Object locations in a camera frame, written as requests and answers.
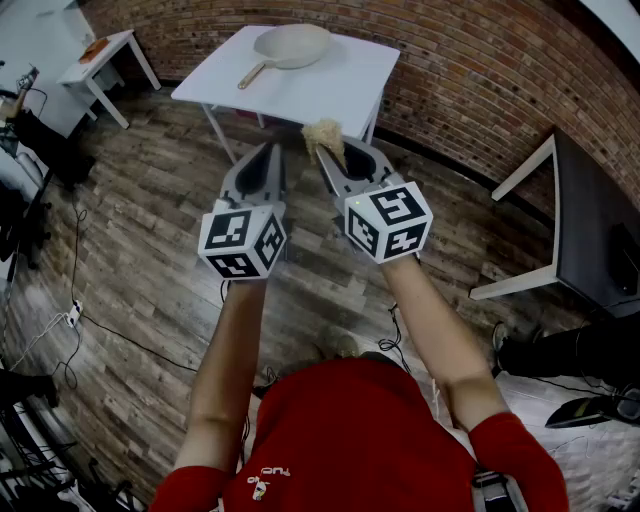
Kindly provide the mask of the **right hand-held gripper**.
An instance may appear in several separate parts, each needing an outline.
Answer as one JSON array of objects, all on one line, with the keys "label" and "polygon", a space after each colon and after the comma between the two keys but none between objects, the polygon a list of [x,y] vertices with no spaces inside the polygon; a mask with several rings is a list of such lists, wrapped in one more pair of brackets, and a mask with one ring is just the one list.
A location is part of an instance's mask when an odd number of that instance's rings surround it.
[{"label": "right hand-held gripper", "polygon": [[[344,196],[336,206],[355,247],[378,264],[422,250],[433,213],[416,182],[393,172],[382,151],[345,137],[346,166],[324,145],[316,148],[316,157],[329,193]],[[370,185],[352,192],[352,181]]]}]

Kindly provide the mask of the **white square table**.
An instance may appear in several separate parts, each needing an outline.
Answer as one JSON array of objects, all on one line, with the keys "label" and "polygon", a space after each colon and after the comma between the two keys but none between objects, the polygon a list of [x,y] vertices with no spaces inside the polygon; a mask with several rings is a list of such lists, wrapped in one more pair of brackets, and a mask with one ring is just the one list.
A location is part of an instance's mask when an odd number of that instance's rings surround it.
[{"label": "white square table", "polygon": [[326,51],[315,62],[282,69],[278,57],[259,49],[277,31],[301,28],[247,25],[209,55],[171,97],[196,103],[205,112],[232,162],[231,149],[214,111],[253,112],[301,125],[332,119],[346,136],[370,142],[385,85],[396,65],[397,49],[349,36],[326,34]]}]

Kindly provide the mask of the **beige frying pan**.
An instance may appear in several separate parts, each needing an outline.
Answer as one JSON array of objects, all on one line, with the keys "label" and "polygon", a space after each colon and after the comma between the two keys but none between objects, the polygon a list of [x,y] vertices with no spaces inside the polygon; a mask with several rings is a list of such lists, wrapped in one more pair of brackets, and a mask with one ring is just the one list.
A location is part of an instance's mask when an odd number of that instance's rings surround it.
[{"label": "beige frying pan", "polygon": [[311,24],[290,24],[274,27],[254,42],[254,51],[262,61],[238,83],[246,89],[265,69],[299,69],[320,60],[328,51],[331,34]]}]

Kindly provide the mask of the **small white side table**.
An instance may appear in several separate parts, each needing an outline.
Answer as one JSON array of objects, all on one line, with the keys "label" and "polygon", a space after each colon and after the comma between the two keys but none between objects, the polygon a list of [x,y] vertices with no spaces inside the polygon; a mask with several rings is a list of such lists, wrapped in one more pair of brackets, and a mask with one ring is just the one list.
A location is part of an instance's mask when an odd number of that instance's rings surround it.
[{"label": "small white side table", "polygon": [[111,59],[125,46],[128,46],[137,59],[142,71],[155,90],[161,88],[160,82],[154,73],[150,63],[146,59],[132,29],[112,34],[107,37],[107,44],[100,49],[96,56],[88,63],[73,63],[58,79],[57,83],[63,86],[68,93],[80,103],[85,113],[92,119],[97,117],[91,110],[91,106],[75,91],[75,88],[85,86],[95,99],[106,109],[113,119],[123,128],[129,128],[129,122],[120,113],[116,106],[107,97],[100,85],[96,82],[96,76],[102,69],[110,64]]}]

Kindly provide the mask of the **person's left forearm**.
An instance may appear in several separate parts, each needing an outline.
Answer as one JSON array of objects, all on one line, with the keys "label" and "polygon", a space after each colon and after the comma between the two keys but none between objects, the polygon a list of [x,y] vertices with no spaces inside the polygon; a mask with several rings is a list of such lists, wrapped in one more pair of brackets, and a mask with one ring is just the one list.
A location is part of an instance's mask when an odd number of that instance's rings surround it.
[{"label": "person's left forearm", "polygon": [[256,374],[267,282],[230,286],[190,396],[174,468],[236,469]]}]

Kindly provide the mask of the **orange flat object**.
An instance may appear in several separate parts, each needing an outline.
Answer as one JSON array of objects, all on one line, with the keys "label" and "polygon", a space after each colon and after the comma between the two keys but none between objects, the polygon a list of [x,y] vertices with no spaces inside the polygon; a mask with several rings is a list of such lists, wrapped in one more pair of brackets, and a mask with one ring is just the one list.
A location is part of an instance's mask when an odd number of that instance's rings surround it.
[{"label": "orange flat object", "polygon": [[84,51],[84,53],[78,59],[80,64],[88,64],[94,60],[102,50],[104,50],[109,44],[108,38],[101,38],[92,42]]}]

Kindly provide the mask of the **black rectangular device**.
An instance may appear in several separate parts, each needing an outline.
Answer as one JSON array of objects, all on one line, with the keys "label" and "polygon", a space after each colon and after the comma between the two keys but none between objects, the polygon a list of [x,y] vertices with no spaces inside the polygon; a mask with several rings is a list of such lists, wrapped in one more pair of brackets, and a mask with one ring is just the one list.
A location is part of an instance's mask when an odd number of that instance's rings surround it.
[{"label": "black rectangular device", "polygon": [[609,237],[609,273],[616,286],[627,296],[638,293],[640,246],[624,224],[616,224]]}]

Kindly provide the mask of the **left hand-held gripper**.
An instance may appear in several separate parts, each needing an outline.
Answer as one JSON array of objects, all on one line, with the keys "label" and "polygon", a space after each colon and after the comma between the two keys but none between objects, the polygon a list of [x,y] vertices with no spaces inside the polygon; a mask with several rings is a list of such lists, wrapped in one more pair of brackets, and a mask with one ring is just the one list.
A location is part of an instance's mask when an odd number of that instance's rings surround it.
[{"label": "left hand-held gripper", "polygon": [[[286,191],[282,146],[263,143],[245,154],[227,172],[223,196],[259,193],[266,185],[271,196]],[[198,255],[224,280],[266,279],[285,248],[282,200],[258,203],[221,197],[202,218]]]}]

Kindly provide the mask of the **person's right forearm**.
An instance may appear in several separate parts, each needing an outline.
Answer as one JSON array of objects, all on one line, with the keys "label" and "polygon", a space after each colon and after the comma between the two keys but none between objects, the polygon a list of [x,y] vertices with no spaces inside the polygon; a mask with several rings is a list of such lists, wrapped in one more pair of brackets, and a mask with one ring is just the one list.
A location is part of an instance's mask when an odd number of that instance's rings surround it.
[{"label": "person's right forearm", "polygon": [[381,265],[410,338],[454,424],[473,430],[509,411],[472,331],[413,256]]}]

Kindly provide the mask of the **black flat object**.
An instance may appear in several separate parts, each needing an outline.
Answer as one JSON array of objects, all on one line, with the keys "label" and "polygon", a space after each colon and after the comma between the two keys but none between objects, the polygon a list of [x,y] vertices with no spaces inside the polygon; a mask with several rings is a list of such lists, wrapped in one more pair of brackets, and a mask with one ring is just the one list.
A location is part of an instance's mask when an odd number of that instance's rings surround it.
[{"label": "black flat object", "polygon": [[620,420],[612,399],[591,397],[570,400],[558,408],[545,423],[546,428],[563,429]]}]

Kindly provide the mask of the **dark desk with white frame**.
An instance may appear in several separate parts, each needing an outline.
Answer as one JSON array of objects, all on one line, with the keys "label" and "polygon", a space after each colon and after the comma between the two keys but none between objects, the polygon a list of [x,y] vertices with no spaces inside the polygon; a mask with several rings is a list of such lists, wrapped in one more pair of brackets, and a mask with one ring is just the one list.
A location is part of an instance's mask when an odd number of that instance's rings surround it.
[{"label": "dark desk with white frame", "polygon": [[627,296],[609,273],[610,230],[624,224],[640,246],[640,210],[577,142],[556,128],[491,194],[498,201],[545,160],[554,171],[554,242],[552,261],[511,278],[470,290],[482,300],[562,283],[596,308],[615,317],[640,311],[638,293]]}]

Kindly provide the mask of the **person's red shirt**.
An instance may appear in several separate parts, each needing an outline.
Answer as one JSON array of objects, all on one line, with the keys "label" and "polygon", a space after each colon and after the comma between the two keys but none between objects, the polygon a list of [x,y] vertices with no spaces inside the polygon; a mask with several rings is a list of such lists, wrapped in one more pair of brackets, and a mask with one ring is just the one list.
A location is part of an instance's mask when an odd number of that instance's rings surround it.
[{"label": "person's red shirt", "polygon": [[267,392],[237,474],[176,470],[149,512],[474,512],[478,468],[513,477],[529,512],[569,511],[558,465],[514,414],[489,417],[462,444],[398,366],[334,360]]}]

